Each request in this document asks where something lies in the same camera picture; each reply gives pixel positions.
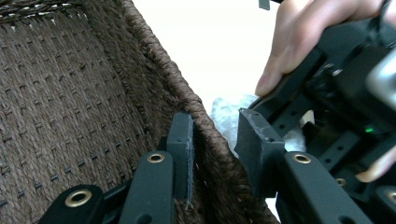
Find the black plastic part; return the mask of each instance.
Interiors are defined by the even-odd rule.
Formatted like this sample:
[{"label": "black plastic part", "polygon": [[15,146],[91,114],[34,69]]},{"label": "black plastic part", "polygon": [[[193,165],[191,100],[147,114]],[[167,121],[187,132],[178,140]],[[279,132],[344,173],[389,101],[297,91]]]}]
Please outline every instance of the black plastic part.
[{"label": "black plastic part", "polygon": [[372,122],[371,126],[375,133],[388,133],[396,128],[396,114],[389,106],[374,97],[367,89],[368,74],[374,67],[390,53],[390,49],[379,47],[367,47],[362,50],[341,72],[334,77],[334,81],[346,102],[340,105],[339,110],[349,113],[350,117],[357,113],[351,110],[345,111],[345,107],[354,107],[364,117]]},{"label": "black plastic part", "polygon": [[192,143],[193,120],[188,112],[177,112],[166,141],[166,151],[175,162],[175,198],[192,197],[194,151]]},{"label": "black plastic part", "polygon": [[141,157],[122,209],[120,224],[175,223],[174,161],[165,151]]},{"label": "black plastic part", "polygon": [[126,181],[122,185],[105,193],[105,209],[106,215],[102,224],[116,224],[119,223],[120,215],[123,205],[131,187],[132,180]]},{"label": "black plastic part", "polygon": [[[92,194],[91,198],[83,194],[87,190]],[[69,207],[66,198],[75,192],[81,192],[71,197],[71,204],[82,202],[83,198],[89,199],[80,206]],[[38,222],[39,224],[97,224],[101,223],[105,215],[104,195],[99,187],[94,185],[78,185],[64,191],[49,207],[47,212]]]},{"label": "black plastic part", "polygon": [[289,202],[285,202],[282,199],[282,195],[276,198],[276,211],[279,219],[282,220],[282,224],[305,224],[304,218],[298,213],[298,209],[290,205]]},{"label": "black plastic part", "polygon": [[270,10],[270,0],[259,0],[259,7],[266,9],[266,10]]},{"label": "black plastic part", "polygon": [[288,152],[285,171],[306,223],[372,223],[315,157]]},{"label": "black plastic part", "polygon": [[345,131],[318,159],[330,172],[360,140],[355,133]]},{"label": "black plastic part", "polygon": [[300,124],[301,117],[314,107],[311,100],[304,95],[299,95],[290,102],[282,111],[278,112],[278,117],[272,122],[274,130],[285,136],[290,130]]},{"label": "black plastic part", "polygon": [[166,142],[167,136],[163,136],[160,138],[160,142],[158,143],[157,150],[166,151]]},{"label": "black plastic part", "polygon": [[247,171],[253,195],[274,198],[276,196],[277,162],[285,150],[285,142],[261,114],[239,110],[238,135],[235,152]]}]

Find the wicker basket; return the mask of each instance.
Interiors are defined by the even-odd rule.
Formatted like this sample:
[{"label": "wicker basket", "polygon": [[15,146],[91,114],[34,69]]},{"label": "wicker basket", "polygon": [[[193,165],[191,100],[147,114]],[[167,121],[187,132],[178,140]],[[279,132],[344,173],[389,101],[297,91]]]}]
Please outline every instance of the wicker basket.
[{"label": "wicker basket", "polygon": [[37,223],[77,184],[132,178],[182,108],[196,169],[177,222],[276,223],[131,1],[0,0],[0,223]]}]

